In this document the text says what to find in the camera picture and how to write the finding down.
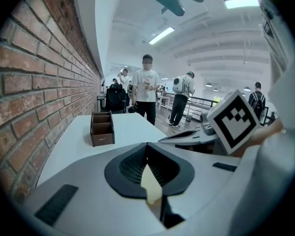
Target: brick wall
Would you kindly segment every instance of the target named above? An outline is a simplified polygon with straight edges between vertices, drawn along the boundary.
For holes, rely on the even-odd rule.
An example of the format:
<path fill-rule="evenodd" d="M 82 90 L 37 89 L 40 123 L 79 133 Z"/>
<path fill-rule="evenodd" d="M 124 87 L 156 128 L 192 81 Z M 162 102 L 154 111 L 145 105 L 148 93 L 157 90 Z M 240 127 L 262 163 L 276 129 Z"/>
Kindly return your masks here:
<path fill-rule="evenodd" d="M 0 31 L 0 182 L 21 202 L 66 127 L 96 108 L 100 74 L 73 0 L 21 0 Z"/>

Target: floor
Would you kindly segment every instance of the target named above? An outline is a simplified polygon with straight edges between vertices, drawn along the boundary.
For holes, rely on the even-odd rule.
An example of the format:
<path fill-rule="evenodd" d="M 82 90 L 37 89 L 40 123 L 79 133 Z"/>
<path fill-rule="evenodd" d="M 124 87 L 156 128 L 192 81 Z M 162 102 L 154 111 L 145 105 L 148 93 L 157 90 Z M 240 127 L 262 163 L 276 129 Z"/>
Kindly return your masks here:
<path fill-rule="evenodd" d="M 170 110 L 167 110 L 166 108 L 163 108 L 163 107 L 161 107 L 161 109 L 158 110 L 158 106 L 156 107 L 155 127 L 157 127 L 160 131 L 162 131 L 167 136 L 172 136 L 181 131 L 200 126 L 199 121 L 192 119 L 191 122 L 187 122 L 186 117 L 183 116 L 180 121 L 181 127 L 173 128 L 169 126 L 169 123 L 168 123 L 168 115 L 170 114 L 171 114 Z"/>

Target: black jacket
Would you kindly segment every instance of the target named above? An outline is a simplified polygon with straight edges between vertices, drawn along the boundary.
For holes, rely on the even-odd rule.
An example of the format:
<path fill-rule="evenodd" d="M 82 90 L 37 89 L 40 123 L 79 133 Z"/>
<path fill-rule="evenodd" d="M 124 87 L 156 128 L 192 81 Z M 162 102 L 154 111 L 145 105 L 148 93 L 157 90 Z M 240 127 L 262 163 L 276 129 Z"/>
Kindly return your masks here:
<path fill-rule="evenodd" d="M 261 99 L 262 93 L 260 91 L 255 91 L 255 93 L 257 95 L 257 98 L 258 99 Z M 256 100 L 255 100 L 254 96 L 251 93 L 250 96 L 249 96 L 248 103 L 249 103 L 250 106 L 253 106 L 255 102 L 256 102 Z M 263 110 L 264 110 L 265 109 L 265 106 L 266 106 L 266 98 L 263 100 L 262 105 L 264 107 L 263 108 Z"/>

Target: black chair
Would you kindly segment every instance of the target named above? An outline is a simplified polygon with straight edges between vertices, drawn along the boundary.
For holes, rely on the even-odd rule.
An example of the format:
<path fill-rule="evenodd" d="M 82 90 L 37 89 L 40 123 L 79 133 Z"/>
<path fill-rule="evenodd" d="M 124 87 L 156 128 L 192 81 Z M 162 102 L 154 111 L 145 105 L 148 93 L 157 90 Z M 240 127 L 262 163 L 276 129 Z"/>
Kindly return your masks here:
<path fill-rule="evenodd" d="M 126 113 L 126 92 L 121 88 L 108 88 L 106 91 L 106 105 L 101 112 L 112 111 L 113 114 Z"/>

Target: white backpack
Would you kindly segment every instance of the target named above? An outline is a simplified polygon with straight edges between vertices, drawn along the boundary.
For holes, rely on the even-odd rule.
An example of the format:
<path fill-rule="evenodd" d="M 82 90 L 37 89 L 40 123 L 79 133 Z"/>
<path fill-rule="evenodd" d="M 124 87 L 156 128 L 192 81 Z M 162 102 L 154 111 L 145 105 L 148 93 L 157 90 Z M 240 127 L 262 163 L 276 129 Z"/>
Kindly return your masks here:
<path fill-rule="evenodd" d="M 173 91 L 174 92 L 178 92 L 181 93 L 184 91 L 184 81 L 185 81 L 185 77 L 177 77 L 174 79 L 174 83 L 173 83 Z"/>

